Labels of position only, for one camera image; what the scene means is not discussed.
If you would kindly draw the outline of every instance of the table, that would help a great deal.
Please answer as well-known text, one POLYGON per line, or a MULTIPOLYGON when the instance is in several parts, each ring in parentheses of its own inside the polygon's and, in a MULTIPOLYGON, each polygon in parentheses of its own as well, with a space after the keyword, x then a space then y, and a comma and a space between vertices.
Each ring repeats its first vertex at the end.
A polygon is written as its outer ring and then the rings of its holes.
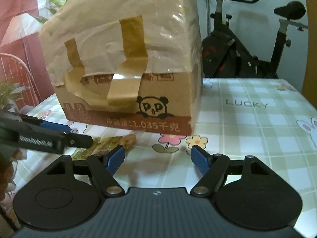
MULTIPOLYGON (((69 122, 55 95, 30 115, 68 124, 91 136, 133 132, 69 122)), ((295 228, 305 237, 316 236, 317 111, 287 81, 204 79, 193 136, 170 137, 148 132, 136 135, 137 145, 114 176, 125 190, 136 186, 186 187, 189 191, 201 178, 189 156, 197 141, 210 154, 223 153, 237 160, 255 155, 262 160, 301 194, 303 210, 295 228), (164 148, 172 153, 162 153, 164 148)), ((65 153, 70 155, 73 151, 67 149, 65 153)), ((27 157, 18 163, 16 189, 11 196, 58 156, 28 151, 27 157)), ((237 179, 239 176, 230 176, 228 182, 237 179)), ((12 216, 12 207, 8 206, 7 212, 12 216)))

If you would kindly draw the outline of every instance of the yellow flower print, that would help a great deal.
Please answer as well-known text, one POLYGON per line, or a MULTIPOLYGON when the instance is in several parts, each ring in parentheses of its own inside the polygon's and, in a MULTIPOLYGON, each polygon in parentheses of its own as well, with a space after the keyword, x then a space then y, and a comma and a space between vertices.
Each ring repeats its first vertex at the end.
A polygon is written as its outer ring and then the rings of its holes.
POLYGON ((18 218, 16 217, 16 214, 15 214, 13 208, 10 210, 8 216, 9 216, 9 218, 12 220, 13 223, 18 220, 18 218))
POLYGON ((200 137, 199 135, 194 135, 192 138, 186 139, 186 143, 188 144, 188 148, 191 149, 194 145, 198 145, 202 149, 206 148, 206 143, 208 143, 208 139, 205 137, 200 137))
POLYGON ((276 86, 276 89, 280 90, 280 91, 285 91, 286 90, 286 88, 284 88, 283 86, 276 86))

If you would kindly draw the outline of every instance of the adjustment knob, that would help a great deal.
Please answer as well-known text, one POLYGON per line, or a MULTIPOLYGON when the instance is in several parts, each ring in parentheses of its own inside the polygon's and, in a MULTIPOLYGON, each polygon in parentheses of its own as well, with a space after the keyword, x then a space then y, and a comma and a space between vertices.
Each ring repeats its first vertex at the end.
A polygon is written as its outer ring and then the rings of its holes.
POLYGON ((291 41, 291 40, 287 39, 287 40, 285 41, 285 45, 286 45, 287 47, 290 47, 291 44, 292 44, 292 41, 291 41))

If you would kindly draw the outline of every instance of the bike seat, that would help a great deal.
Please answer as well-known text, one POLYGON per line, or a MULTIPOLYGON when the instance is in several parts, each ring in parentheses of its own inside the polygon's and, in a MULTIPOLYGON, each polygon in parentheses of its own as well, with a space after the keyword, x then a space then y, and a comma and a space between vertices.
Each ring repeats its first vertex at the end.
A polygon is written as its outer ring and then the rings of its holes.
POLYGON ((286 6, 274 9, 274 13, 288 20, 299 20, 306 13, 305 6, 298 1, 291 1, 286 6))

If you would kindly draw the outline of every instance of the white wall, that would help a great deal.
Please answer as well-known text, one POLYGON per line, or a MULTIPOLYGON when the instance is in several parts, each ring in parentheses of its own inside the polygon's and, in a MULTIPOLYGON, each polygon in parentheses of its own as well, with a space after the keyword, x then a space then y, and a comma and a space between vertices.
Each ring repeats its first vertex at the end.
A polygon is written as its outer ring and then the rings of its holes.
MULTIPOLYGON (((243 42, 252 55, 260 60, 270 61, 276 34, 279 29, 278 15, 274 14, 276 7, 285 6, 292 0, 260 0, 255 4, 242 4, 233 1, 223 2, 223 20, 225 14, 231 14, 231 30, 243 42)), ((305 0, 297 0, 306 7, 305 0)), ((207 36, 206 1, 197 0, 202 39, 207 36)), ((210 12, 216 9, 216 1, 210 0, 210 12)), ((298 22, 307 25, 307 14, 298 22)), ((292 41, 290 48, 285 47, 278 68, 278 76, 290 82, 297 90, 302 90, 305 76, 308 31, 300 32, 294 26, 289 26, 287 38, 292 41)))

